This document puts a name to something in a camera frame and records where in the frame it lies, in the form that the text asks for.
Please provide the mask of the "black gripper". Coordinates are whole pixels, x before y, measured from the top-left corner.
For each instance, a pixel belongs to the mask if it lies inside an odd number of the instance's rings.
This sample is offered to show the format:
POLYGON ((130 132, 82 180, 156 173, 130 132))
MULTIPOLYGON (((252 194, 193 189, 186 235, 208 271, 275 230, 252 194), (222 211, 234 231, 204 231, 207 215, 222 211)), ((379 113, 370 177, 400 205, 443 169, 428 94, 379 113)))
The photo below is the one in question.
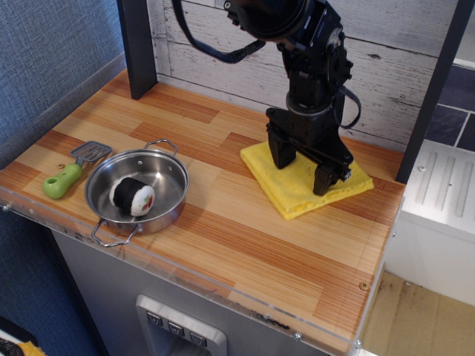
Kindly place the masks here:
POLYGON ((353 155, 338 133, 343 109, 344 100, 335 99, 320 112, 280 108, 266 111, 269 149, 276 168, 283 169, 292 163, 297 152, 320 164, 315 169, 313 187, 318 196, 352 174, 353 155))

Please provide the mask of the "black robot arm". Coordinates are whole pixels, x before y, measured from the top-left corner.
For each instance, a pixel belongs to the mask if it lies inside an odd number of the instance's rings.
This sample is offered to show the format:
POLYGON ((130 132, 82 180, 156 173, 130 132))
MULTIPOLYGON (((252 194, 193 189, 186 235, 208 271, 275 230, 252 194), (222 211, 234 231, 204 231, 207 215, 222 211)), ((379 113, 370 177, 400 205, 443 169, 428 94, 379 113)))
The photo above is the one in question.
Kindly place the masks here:
POLYGON ((264 42, 276 43, 289 78, 285 110, 268 108, 269 148, 282 169, 297 154, 316 163, 314 194, 326 194, 351 176, 353 155, 338 134, 352 62, 344 48, 341 18, 327 1, 226 1, 235 25, 264 42))

